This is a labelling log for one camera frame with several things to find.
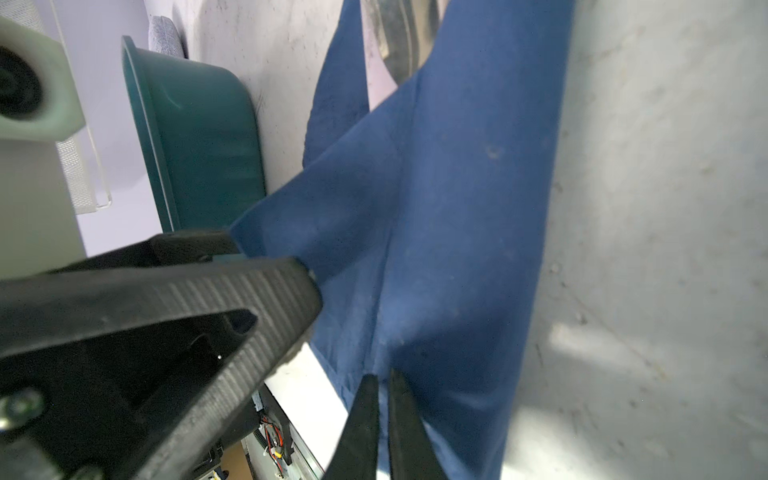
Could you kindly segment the teal plastic utensil tray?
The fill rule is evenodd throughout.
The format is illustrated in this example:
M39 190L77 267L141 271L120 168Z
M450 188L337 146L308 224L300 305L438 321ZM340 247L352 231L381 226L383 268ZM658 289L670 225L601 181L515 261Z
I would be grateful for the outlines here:
M129 36L121 60L163 231L226 228L265 197L256 114L233 73Z

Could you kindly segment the dark blue paper napkin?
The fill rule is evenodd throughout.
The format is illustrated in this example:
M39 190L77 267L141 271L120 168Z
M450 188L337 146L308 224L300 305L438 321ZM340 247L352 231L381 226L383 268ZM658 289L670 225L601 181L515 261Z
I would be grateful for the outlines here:
M242 215L249 257L299 259L310 345L350 404L412 386L451 479L500 476L542 263L574 5L453 1L426 63L368 102L361 7L343 4L302 171Z

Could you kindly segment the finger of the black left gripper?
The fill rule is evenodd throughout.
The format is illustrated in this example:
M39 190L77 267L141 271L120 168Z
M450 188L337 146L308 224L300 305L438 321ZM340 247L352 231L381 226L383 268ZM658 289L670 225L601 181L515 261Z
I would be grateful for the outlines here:
M2 477L186 477L321 307L291 258L4 281Z
M206 263L215 257L240 254L224 230L182 230L86 258L55 269L54 273Z

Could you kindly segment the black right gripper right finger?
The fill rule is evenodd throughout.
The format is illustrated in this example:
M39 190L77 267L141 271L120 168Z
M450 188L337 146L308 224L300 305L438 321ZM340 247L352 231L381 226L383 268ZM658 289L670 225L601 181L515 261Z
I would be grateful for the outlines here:
M394 369L389 375L388 395L390 478L446 480L408 381Z

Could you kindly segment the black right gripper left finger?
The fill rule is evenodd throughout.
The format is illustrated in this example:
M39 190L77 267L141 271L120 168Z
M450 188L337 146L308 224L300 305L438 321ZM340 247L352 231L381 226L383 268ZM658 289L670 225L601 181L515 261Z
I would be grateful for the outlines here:
M379 383L365 375L323 480L374 480L380 433Z

